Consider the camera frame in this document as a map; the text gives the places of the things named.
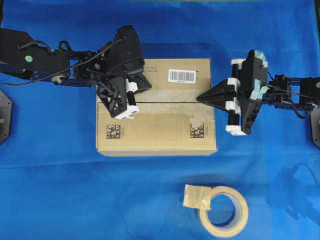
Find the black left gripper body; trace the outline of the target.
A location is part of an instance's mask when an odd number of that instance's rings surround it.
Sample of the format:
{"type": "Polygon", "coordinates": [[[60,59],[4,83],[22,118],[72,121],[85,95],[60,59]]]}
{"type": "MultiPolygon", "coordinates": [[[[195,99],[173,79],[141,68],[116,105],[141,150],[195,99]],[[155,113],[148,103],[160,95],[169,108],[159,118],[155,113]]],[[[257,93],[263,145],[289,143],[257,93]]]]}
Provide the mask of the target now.
{"type": "Polygon", "coordinates": [[[138,84],[131,82],[142,74],[145,60],[138,34],[132,25],[117,30],[112,43],[104,49],[105,74],[97,82],[96,95],[114,119],[132,119],[139,108],[134,100],[138,84]]]}

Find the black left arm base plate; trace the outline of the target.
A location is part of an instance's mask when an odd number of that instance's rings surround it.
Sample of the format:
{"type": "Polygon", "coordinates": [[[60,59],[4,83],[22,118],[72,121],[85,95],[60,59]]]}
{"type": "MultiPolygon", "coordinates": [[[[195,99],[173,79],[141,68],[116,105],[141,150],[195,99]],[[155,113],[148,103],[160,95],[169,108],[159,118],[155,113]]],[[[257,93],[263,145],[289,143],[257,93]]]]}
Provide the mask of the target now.
{"type": "Polygon", "coordinates": [[[0,91],[0,144],[10,136],[12,101],[0,91]]]}

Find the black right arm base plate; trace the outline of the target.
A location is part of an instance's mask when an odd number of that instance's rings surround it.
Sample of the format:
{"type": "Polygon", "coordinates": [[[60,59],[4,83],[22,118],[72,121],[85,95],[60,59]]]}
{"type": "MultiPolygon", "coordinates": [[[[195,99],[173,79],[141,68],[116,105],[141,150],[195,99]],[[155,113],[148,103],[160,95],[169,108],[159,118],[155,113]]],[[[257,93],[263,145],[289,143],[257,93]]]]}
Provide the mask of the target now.
{"type": "Polygon", "coordinates": [[[316,109],[310,114],[310,126],[313,143],[320,148],[320,109],[316,109]]]}

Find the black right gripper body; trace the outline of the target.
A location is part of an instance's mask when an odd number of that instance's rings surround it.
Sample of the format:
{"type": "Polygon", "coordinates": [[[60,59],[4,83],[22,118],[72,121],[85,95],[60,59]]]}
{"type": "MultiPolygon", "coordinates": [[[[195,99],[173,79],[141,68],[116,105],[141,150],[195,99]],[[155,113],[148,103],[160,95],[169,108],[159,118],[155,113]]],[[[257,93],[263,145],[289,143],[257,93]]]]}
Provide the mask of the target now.
{"type": "Polygon", "coordinates": [[[234,87],[236,96],[227,101],[228,124],[225,130],[233,136],[248,136],[268,91],[268,61],[263,52],[250,50],[247,58],[231,60],[231,77],[227,85],[234,87]]]}

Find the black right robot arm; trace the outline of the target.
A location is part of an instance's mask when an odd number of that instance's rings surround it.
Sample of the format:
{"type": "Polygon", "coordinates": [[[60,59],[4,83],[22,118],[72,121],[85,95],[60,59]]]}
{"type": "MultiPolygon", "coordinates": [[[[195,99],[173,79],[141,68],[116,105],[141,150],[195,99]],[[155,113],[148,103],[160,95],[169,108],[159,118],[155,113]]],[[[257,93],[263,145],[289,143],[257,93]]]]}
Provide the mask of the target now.
{"type": "Polygon", "coordinates": [[[233,136],[248,136],[263,105],[293,111],[308,118],[320,107],[318,77],[272,76],[263,52],[250,50],[246,58],[231,60],[231,77],[200,94],[196,100],[228,114],[225,130],[233,136]]]}

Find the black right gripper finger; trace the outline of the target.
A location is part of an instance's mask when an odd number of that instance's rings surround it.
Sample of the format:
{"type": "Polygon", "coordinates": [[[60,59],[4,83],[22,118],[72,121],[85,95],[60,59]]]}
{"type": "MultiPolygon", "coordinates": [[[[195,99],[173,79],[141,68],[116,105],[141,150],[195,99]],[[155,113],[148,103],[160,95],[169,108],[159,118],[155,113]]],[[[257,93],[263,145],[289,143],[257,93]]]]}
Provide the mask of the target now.
{"type": "Polygon", "coordinates": [[[237,105],[233,98],[198,98],[197,101],[225,112],[237,111],[237,105]]]}
{"type": "Polygon", "coordinates": [[[202,101],[207,97],[215,97],[215,96],[222,96],[231,92],[235,91],[234,84],[228,84],[228,79],[221,81],[220,83],[216,84],[211,89],[205,91],[204,93],[200,94],[196,100],[202,101]]]}

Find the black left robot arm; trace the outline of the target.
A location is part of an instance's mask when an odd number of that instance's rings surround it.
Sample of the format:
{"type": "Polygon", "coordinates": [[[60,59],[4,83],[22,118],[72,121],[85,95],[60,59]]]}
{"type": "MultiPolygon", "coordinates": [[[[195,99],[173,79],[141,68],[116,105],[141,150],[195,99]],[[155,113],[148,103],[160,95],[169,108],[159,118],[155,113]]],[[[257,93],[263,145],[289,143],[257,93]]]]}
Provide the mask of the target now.
{"type": "Polygon", "coordinates": [[[21,79],[21,86],[50,82],[56,86],[96,87],[112,118],[130,119],[139,111],[135,95],[152,88],[144,76],[145,59],[132,25],[117,30],[97,51],[74,51],[66,40],[52,50],[24,31],[0,30],[0,72],[21,79]]]}

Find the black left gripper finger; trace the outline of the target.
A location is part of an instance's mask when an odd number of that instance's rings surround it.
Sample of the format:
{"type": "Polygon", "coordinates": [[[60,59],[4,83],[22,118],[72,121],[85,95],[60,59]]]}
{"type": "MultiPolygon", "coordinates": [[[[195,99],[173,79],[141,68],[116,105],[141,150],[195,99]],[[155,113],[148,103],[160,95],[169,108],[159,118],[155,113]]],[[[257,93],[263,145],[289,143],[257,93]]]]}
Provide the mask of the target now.
{"type": "Polygon", "coordinates": [[[152,88],[151,83],[147,80],[147,78],[142,73],[139,73],[134,76],[129,76],[128,80],[129,82],[134,82],[137,84],[137,90],[133,92],[134,94],[140,94],[152,88]]]}

